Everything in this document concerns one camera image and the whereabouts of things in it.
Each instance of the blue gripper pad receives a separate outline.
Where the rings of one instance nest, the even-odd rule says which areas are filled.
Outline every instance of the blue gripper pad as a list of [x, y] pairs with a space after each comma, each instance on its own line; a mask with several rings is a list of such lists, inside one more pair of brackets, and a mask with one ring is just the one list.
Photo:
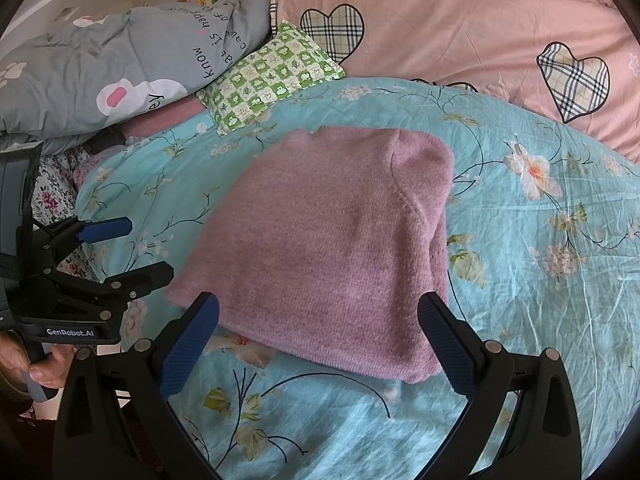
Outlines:
[[218, 298], [208, 292], [201, 293], [184, 316], [197, 308], [161, 365], [160, 394], [164, 400], [180, 393], [207, 341], [218, 325], [220, 306]]
[[435, 292], [422, 295], [418, 302], [418, 324], [454, 391], [471, 399], [477, 389], [476, 363], [454, 328], [457, 323], [464, 322], [453, 316]]
[[112, 218], [110, 220], [85, 225], [78, 233], [78, 240], [86, 244], [95, 244], [96, 242], [126, 236], [132, 229], [133, 224], [126, 216]]

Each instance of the plaid heart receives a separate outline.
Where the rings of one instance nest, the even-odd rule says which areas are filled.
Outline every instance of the plaid heart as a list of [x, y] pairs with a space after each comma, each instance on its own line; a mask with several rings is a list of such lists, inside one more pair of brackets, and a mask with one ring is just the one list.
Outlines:
[[364, 38], [362, 14], [350, 4], [335, 7], [329, 15], [317, 9], [307, 9], [300, 18], [300, 28], [336, 63], [353, 54]]
[[538, 56], [546, 86], [566, 124], [599, 110], [609, 95], [609, 68], [599, 57], [576, 59], [564, 43], [546, 46]]

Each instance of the paw print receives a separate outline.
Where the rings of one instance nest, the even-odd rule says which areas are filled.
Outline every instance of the paw print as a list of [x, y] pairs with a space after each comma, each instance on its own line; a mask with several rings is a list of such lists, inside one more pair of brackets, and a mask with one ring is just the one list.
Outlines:
[[26, 63], [9, 63], [6, 68], [0, 72], [0, 88], [6, 85], [7, 79], [18, 79], [26, 66]]

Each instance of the metal screw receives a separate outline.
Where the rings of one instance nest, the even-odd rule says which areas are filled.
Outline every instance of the metal screw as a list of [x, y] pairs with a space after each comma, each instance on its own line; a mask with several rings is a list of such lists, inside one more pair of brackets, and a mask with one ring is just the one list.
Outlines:
[[133, 348], [136, 349], [136, 352], [146, 352], [151, 348], [151, 339], [138, 339], [133, 345]]
[[545, 355], [552, 361], [558, 361], [558, 359], [560, 358], [560, 354], [555, 348], [547, 348], [545, 350]]
[[89, 350], [86, 347], [85, 348], [81, 348], [81, 349], [78, 350], [78, 353], [76, 353], [76, 359], [78, 359], [79, 361], [84, 361], [90, 355], [91, 355], [91, 350]]
[[484, 347], [492, 354], [499, 354], [502, 351], [502, 345], [493, 339], [484, 343]]

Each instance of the bed sheet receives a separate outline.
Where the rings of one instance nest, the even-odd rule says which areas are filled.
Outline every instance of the bed sheet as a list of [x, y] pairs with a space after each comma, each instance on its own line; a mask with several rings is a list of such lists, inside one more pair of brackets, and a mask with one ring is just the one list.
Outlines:
[[611, 0], [275, 0], [349, 76], [463, 85], [640, 158], [640, 46]]
[[[97, 274], [158, 260], [179, 271], [242, 170], [296, 128], [425, 131], [456, 156], [447, 202], [449, 306], [481, 338], [558, 348], [574, 391], [587, 476], [638, 405], [640, 169], [562, 124], [472, 91], [345, 78], [278, 102], [226, 137], [206, 112], [110, 158], [78, 197], [81, 218], [129, 216], [129, 237], [86, 248]], [[181, 310], [133, 301], [124, 348]], [[439, 374], [414, 385], [341, 372], [219, 328], [170, 400], [225, 479], [413, 479], [463, 405]], [[510, 399], [478, 467], [495, 455]]]

